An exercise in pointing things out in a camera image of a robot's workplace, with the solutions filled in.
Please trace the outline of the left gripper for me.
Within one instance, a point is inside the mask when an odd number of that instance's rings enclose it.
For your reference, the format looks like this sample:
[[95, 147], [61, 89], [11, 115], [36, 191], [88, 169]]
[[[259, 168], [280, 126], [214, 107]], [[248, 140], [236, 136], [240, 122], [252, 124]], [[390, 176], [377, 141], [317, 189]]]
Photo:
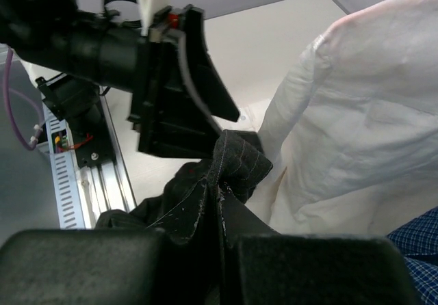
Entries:
[[208, 158], [219, 117], [237, 122], [240, 111], [208, 53], [204, 11], [164, 8], [149, 27], [140, 55], [128, 120], [138, 151], [161, 158]]

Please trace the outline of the black pinstripe shirt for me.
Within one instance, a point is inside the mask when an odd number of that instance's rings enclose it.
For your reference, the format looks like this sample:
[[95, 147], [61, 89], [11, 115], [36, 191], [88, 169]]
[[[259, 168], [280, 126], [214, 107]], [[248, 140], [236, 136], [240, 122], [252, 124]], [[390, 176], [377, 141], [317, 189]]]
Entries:
[[225, 183], [244, 204], [271, 169], [272, 163], [255, 132], [224, 130], [216, 141], [212, 158], [183, 164], [160, 196], [143, 200], [130, 212], [110, 210], [100, 214], [96, 228], [146, 228], [174, 209], [198, 184], [215, 192]]

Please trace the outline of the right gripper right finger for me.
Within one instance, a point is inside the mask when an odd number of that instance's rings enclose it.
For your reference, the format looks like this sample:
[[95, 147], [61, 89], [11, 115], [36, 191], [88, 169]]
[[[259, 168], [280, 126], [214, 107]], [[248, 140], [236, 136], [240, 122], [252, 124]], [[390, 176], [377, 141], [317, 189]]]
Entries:
[[386, 238], [282, 235], [229, 190], [217, 196], [222, 304], [419, 304]]

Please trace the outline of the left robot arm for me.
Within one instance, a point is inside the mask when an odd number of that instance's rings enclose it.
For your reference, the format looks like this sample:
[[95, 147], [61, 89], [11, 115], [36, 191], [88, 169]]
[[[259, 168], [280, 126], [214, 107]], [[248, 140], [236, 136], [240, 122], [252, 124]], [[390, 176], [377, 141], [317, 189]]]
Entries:
[[47, 108], [68, 123], [76, 146], [106, 155], [100, 87], [131, 94], [138, 150], [161, 158], [208, 158], [221, 128], [240, 113], [207, 52], [204, 12], [169, 0], [128, 1], [118, 12], [85, 12], [77, 0], [1, 0], [1, 42], [21, 59]]

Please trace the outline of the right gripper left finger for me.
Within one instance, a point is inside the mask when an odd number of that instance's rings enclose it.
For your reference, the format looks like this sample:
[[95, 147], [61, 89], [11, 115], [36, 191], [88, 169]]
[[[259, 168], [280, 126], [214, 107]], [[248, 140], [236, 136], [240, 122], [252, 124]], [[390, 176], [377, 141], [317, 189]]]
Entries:
[[206, 182], [149, 226], [24, 230], [1, 247], [2, 304], [206, 304], [218, 276]]

